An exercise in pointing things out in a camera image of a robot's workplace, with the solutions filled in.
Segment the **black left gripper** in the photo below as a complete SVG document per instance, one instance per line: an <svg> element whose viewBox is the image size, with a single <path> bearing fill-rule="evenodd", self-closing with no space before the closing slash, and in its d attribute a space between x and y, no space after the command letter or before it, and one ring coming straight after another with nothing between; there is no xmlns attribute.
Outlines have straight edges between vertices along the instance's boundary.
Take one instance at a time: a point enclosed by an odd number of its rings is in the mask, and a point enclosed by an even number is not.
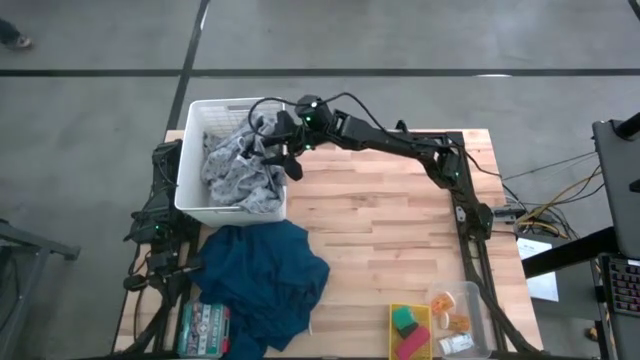
<svg viewBox="0 0 640 360"><path fill-rule="evenodd" d="M176 305L178 300L178 281L170 279L202 268L202 259L198 256L189 257L184 264L180 264L178 252L164 251L153 253L146 259L148 285L155 285L161 296L161 306L169 308Z"/></svg>

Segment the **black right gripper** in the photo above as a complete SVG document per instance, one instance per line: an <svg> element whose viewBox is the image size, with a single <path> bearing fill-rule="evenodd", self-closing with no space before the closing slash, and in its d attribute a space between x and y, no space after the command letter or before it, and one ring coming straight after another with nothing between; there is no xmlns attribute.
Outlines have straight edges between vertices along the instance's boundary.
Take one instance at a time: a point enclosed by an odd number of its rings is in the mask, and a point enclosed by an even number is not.
<svg viewBox="0 0 640 360"><path fill-rule="evenodd" d="M294 181L301 180L303 178L303 170L301 164L296 160L296 157L302 155L307 150L305 127L297 125L287 111L281 110L277 113L276 137L277 142L261 136L249 137L244 142L244 149L241 155L276 155L266 158L263 164L280 166L290 179Z"/></svg>

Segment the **grey patterned cloth gown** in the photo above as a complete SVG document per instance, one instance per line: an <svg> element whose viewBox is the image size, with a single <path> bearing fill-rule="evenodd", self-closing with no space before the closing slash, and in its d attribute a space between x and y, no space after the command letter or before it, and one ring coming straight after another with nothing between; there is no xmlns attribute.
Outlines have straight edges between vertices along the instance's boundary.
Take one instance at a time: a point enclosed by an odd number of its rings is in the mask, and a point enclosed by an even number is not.
<svg viewBox="0 0 640 360"><path fill-rule="evenodd" d="M203 134L200 178L213 207L239 207L252 214L274 213L284 202L284 169L263 161L279 153L264 140L275 131L276 117L255 112L227 136Z"/></svg>

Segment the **blue cloth garment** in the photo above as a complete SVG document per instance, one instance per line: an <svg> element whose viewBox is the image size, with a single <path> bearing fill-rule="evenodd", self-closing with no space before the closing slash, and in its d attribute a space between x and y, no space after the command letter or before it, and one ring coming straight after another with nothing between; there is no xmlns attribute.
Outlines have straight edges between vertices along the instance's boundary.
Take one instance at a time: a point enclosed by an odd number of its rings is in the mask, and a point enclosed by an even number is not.
<svg viewBox="0 0 640 360"><path fill-rule="evenodd" d="M224 360L263 360L283 351L309 328L330 267L309 245L308 232L288 220L226 225L198 252L202 268L190 274L199 300L230 310L230 348Z"/></svg>

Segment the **green block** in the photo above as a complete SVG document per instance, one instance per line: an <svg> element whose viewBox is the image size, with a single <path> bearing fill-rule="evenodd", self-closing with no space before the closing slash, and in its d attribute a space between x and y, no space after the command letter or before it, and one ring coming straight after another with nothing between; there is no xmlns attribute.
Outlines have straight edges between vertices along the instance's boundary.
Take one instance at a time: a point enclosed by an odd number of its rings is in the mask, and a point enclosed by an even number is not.
<svg viewBox="0 0 640 360"><path fill-rule="evenodd" d="M409 306L394 307L391 312L391 319L398 331L410 327L416 322L413 311Z"/></svg>

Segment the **orange pill bottle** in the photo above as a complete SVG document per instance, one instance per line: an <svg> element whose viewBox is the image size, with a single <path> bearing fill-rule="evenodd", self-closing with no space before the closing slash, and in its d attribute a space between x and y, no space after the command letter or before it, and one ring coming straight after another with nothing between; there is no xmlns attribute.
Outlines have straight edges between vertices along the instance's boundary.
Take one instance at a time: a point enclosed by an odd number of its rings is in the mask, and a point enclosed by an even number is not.
<svg viewBox="0 0 640 360"><path fill-rule="evenodd" d="M430 305L434 314L443 314L456 307L456 300L450 292L444 291L436 294L431 299Z"/></svg>
<svg viewBox="0 0 640 360"><path fill-rule="evenodd" d="M463 314L442 313L439 316L439 325L441 329L454 333L469 332L471 329L470 318Z"/></svg>

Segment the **pinkish red block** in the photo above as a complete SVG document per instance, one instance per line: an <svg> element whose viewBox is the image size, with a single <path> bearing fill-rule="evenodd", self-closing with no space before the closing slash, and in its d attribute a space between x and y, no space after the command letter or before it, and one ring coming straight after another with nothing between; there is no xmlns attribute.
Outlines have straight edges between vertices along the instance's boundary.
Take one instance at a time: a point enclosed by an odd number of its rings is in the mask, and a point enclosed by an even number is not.
<svg viewBox="0 0 640 360"><path fill-rule="evenodd" d="M395 348L397 360L431 360L430 331L418 326Z"/></svg>

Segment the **green first aid kit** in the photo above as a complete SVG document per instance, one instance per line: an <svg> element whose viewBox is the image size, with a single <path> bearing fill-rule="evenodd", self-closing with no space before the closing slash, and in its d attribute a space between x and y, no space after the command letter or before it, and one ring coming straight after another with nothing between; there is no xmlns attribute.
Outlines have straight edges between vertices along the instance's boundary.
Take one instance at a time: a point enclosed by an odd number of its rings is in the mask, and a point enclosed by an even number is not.
<svg viewBox="0 0 640 360"><path fill-rule="evenodd" d="M230 348L230 310L222 304L188 302L182 312L177 353L181 358L222 358Z"/></svg>

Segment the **grey metal stand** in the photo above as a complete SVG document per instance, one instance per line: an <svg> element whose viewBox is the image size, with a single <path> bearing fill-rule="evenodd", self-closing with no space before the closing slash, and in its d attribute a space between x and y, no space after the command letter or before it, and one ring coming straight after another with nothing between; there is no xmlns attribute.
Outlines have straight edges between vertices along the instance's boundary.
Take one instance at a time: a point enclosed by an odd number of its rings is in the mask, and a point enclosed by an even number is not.
<svg viewBox="0 0 640 360"><path fill-rule="evenodd" d="M13 356L49 256L75 261L80 250L0 219L0 360Z"/></svg>

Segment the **yellow plastic tray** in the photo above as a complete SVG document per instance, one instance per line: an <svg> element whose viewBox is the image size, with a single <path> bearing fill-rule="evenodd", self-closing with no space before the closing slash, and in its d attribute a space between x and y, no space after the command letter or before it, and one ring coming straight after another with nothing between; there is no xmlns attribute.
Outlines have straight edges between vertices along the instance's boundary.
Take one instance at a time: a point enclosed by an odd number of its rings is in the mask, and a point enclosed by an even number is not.
<svg viewBox="0 0 640 360"><path fill-rule="evenodd" d="M400 342L403 340L400 335L397 332L397 329L394 327L393 323L392 323L392 319L391 319L391 312L392 309L394 307L398 307L398 306L409 306L414 314L416 323L419 324L419 326L423 326L425 328L427 328L430 331L430 335L431 335L431 340L430 340L430 349L431 349L431 360L433 357L433 350L432 350L432 331L431 331L431 309L429 306L426 305L411 305L411 304L397 304L397 303L393 303L389 306L389 335L388 335L388 344L389 344L389 351L388 351L388 359L389 360L397 360L394 350L395 348L400 344Z"/></svg>

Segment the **grey power adapter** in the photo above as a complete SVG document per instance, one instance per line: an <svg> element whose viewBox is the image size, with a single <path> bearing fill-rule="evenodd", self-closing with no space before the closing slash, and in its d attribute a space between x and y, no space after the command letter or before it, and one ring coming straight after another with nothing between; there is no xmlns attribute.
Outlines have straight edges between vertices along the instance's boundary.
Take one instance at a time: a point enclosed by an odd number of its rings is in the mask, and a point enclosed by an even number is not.
<svg viewBox="0 0 640 360"><path fill-rule="evenodd" d="M494 223L513 224L525 213L525 210L518 206L493 207L491 209Z"/></svg>

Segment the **clear plastic container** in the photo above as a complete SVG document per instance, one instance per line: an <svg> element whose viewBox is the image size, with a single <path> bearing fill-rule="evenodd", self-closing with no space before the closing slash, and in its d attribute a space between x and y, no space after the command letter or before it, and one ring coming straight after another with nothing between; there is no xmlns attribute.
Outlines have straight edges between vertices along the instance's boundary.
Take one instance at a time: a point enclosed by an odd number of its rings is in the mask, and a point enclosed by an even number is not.
<svg viewBox="0 0 640 360"><path fill-rule="evenodd" d="M471 335L475 345L473 348L460 353L443 355L438 346L438 341L458 333L441 329L439 325L439 316L441 314L434 314L431 310L434 355L442 360L487 360L491 353L489 348L490 339L487 338L485 330L485 311L478 286L468 281L433 283L426 292L426 304L431 307L431 299L436 294L444 291L450 292L456 300L456 307L447 313L463 314L470 318L471 329L469 332L464 333Z"/></svg>

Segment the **white paper sheet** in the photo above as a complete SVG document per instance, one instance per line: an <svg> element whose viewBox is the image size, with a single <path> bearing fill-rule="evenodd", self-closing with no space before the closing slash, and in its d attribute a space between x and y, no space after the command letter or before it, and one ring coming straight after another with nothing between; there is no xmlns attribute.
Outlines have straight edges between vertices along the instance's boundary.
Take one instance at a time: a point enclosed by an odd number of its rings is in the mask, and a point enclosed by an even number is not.
<svg viewBox="0 0 640 360"><path fill-rule="evenodd" d="M522 261L529 257L538 255L552 248L551 244L530 240L526 238L518 238L517 247L519 256ZM527 279L528 292L531 298L558 302L559 294L557 288L556 273L550 272L543 275Z"/></svg>

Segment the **black stand beam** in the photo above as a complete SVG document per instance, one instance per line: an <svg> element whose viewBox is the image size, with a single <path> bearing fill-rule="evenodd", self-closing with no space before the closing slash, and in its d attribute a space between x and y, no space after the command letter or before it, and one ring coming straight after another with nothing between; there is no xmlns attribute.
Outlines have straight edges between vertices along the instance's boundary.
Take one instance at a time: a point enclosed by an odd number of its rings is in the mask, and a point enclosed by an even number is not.
<svg viewBox="0 0 640 360"><path fill-rule="evenodd" d="M525 277L529 279L590 261L601 254L616 253L617 251L616 231L613 227L608 227L528 257L522 261L522 266Z"/></svg>

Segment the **grey monitor back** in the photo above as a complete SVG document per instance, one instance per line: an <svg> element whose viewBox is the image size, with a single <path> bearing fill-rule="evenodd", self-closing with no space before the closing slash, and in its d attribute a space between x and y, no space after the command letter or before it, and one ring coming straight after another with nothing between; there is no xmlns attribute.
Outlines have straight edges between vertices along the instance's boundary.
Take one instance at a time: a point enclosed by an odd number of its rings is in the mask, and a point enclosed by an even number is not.
<svg viewBox="0 0 640 360"><path fill-rule="evenodd" d="M640 112L592 131L619 251L640 259Z"/></svg>

